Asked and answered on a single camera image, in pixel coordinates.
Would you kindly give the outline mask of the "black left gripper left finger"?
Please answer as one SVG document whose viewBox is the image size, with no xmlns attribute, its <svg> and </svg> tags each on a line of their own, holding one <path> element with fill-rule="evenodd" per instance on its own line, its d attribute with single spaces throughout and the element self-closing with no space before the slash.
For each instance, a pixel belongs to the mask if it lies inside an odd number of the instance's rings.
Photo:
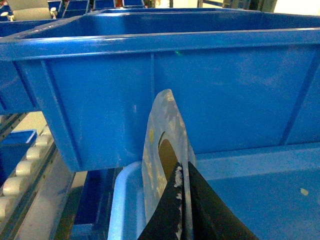
<svg viewBox="0 0 320 240">
<path fill-rule="evenodd" d="M 184 208 L 183 168 L 176 163 L 157 207 L 139 240 L 182 240 Z"/>
</svg>

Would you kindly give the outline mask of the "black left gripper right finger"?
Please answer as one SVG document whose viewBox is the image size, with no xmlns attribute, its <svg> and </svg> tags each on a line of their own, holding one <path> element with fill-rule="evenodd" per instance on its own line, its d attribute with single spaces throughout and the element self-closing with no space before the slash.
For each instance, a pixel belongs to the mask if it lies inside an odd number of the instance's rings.
<svg viewBox="0 0 320 240">
<path fill-rule="evenodd" d="M 197 168 L 188 163 L 195 240 L 257 240 L 222 201 Z"/>
</svg>

